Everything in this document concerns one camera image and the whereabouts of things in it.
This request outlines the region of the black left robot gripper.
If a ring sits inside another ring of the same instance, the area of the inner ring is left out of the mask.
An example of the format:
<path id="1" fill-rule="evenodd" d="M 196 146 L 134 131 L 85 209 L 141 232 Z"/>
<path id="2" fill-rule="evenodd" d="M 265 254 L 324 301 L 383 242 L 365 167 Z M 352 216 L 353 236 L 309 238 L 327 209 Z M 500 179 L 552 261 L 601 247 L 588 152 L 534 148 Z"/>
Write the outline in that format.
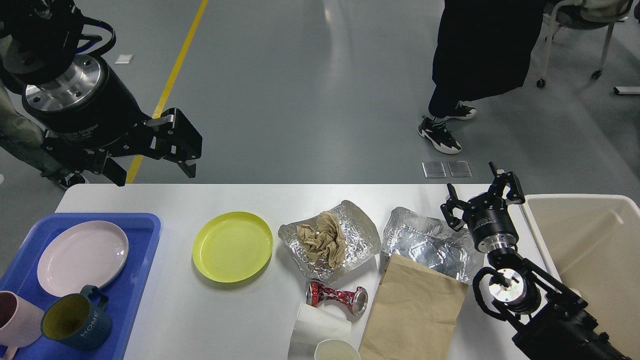
<path id="1" fill-rule="evenodd" d="M 176 107 L 150 118 L 101 57 L 76 55 L 55 80 L 27 85 L 22 100 L 26 112 L 50 130 L 41 148 L 74 173 L 100 174 L 123 187 L 127 171 L 102 148 L 121 139 L 124 155 L 164 159 L 188 178 L 196 176 L 203 137 L 195 126 Z"/>

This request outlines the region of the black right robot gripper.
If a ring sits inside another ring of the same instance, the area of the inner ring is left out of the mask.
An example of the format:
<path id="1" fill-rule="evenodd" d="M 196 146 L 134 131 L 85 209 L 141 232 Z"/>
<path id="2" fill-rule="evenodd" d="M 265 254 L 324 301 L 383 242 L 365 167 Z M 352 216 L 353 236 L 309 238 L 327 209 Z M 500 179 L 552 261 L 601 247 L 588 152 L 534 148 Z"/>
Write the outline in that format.
<path id="1" fill-rule="evenodd" d="M 493 161 L 488 164 L 494 176 L 487 190 L 491 195 L 478 195 L 466 202 L 458 198 L 454 185 L 447 183 L 448 198 L 440 206 L 446 223 L 454 231 L 460 231 L 466 223 L 474 247 L 481 253 L 512 248 L 517 244 L 519 235 L 509 215 L 508 205 L 526 202 L 518 176 L 498 168 Z M 509 189 L 506 199 L 503 198 L 505 188 Z M 454 209 L 462 210 L 462 219 L 454 215 Z"/>

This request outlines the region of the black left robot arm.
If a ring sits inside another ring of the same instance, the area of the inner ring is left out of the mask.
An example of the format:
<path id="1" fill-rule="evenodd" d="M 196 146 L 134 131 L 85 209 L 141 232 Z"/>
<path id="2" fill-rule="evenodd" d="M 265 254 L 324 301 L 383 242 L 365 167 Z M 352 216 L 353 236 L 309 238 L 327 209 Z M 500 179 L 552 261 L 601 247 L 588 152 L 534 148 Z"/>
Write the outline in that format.
<path id="1" fill-rule="evenodd" d="M 41 148 L 75 173 L 102 174 L 120 187 L 118 157 L 178 164 L 196 176 L 203 138 L 178 108 L 158 118 L 140 109 L 103 54 L 116 42 L 109 23 L 72 0 L 3 0 L 1 36 L 10 36 L 7 72 L 25 84 L 23 109 L 45 126 Z"/>

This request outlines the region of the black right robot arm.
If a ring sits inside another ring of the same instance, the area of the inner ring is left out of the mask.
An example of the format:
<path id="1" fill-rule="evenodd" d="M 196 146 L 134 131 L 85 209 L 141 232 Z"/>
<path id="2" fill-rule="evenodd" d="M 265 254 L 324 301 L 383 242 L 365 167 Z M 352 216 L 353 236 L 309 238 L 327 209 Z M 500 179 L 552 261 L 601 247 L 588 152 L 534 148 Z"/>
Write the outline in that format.
<path id="1" fill-rule="evenodd" d="M 588 303 L 540 266 L 518 252 L 519 235 L 509 205 L 526 202 L 521 182 L 512 171 L 489 162 L 493 182 L 487 191 L 468 200 L 458 198 L 448 183 L 440 207 L 454 231 L 466 227 L 476 251 L 488 266 L 473 277 L 474 299 L 482 312 L 507 322 L 516 331 L 515 346 L 530 360 L 624 360 Z"/>

